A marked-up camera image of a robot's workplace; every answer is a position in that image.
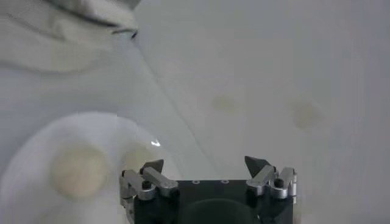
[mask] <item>white cloth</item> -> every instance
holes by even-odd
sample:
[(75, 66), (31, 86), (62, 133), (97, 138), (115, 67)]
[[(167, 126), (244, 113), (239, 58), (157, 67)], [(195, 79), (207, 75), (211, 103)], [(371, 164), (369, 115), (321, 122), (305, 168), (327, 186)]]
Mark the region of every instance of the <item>white cloth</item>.
[(116, 25), (107, 27), (85, 21), (44, 0), (2, 1), (0, 61), (25, 68), (80, 71), (101, 52), (111, 49), (113, 31), (137, 29), (130, 8), (118, 2), (79, 1), (86, 16)]

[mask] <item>white surface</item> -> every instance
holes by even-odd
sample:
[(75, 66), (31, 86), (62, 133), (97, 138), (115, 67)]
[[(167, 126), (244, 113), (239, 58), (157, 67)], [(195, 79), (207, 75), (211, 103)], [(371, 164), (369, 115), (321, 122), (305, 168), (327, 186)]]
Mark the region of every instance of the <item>white surface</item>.
[(160, 91), (138, 49), (123, 37), (115, 51), (78, 74), (0, 70), (0, 172), (37, 130), (76, 112), (112, 112), (153, 133), (169, 149), (186, 179), (214, 178), (185, 123)]
[[(126, 152), (130, 152), (137, 145), (144, 145), (164, 159), (163, 173), (173, 179), (180, 179), (179, 171), (172, 162), (169, 151), (162, 146), (155, 146), (152, 142), (158, 140), (148, 132), (137, 126), (128, 119), (117, 117), (115, 114), (107, 113), (84, 113), (65, 117), (48, 125), (42, 131), (33, 136), (24, 145), (18, 154), (11, 160), (7, 171), (1, 178), (0, 185), (0, 216), (2, 222), (28, 224), (35, 223), (49, 213), (56, 213), (58, 209), (69, 206), (81, 206), (91, 202), (73, 201), (60, 195), (51, 185), (50, 172), (55, 157), (64, 150), (72, 150), (75, 145), (90, 145), (100, 150), (106, 157), (110, 166), (110, 175), (104, 188), (97, 193), (100, 201), (92, 199), (97, 207), (105, 206), (110, 208), (112, 202), (117, 202), (117, 216), (111, 213), (113, 219), (123, 217), (124, 210), (119, 206), (119, 175), (122, 171), (122, 162)], [(107, 196), (117, 200), (107, 200)], [(100, 213), (100, 217), (107, 218), (110, 213)], [(84, 222), (84, 218), (74, 218), (72, 213), (68, 214), (68, 220), (75, 219), (72, 223)], [(99, 217), (89, 217), (80, 214), (87, 220), (99, 220)]]
[[(0, 170), (49, 121), (111, 111), (184, 153), (187, 179), (245, 178), (243, 156), (258, 156), (297, 169), (304, 222), (389, 223), (388, 10), (380, 0), (143, 0), (138, 46), (170, 100), (132, 43), (81, 74), (3, 68)], [(295, 102), (319, 122), (300, 129)]]
[(143, 0), (135, 17), (142, 54), (219, 174), (247, 175), (244, 155), (268, 159), (297, 169), (304, 222), (389, 223), (389, 10)]

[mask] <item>white plate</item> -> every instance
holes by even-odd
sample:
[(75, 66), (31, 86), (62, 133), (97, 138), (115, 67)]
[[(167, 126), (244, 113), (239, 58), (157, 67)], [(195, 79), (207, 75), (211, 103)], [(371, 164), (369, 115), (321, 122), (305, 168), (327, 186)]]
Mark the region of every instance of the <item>white plate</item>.
[(76, 204), (53, 190), (48, 180), (53, 157), (69, 144), (91, 144), (104, 152), (110, 162), (111, 183), (104, 187), (102, 196), (89, 203), (104, 200), (105, 203), (118, 202), (119, 207), (121, 160), (134, 144), (141, 144), (164, 159), (163, 173), (167, 177), (180, 178), (169, 153), (155, 137), (133, 121), (110, 113), (75, 114), (54, 121), (39, 131), (9, 163), (0, 182), (0, 217), (3, 224), (38, 223), (40, 217), (54, 208)]

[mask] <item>screw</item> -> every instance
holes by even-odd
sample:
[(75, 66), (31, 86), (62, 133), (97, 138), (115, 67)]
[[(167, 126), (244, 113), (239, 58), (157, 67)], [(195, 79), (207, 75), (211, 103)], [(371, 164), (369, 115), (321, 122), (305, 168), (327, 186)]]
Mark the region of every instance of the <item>screw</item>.
[(152, 188), (152, 183), (151, 182), (149, 182), (147, 180), (142, 182), (142, 190), (148, 190), (150, 188)]
[(280, 178), (274, 180), (274, 186), (277, 188), (283, 188), (284, 183), (285, 182)]

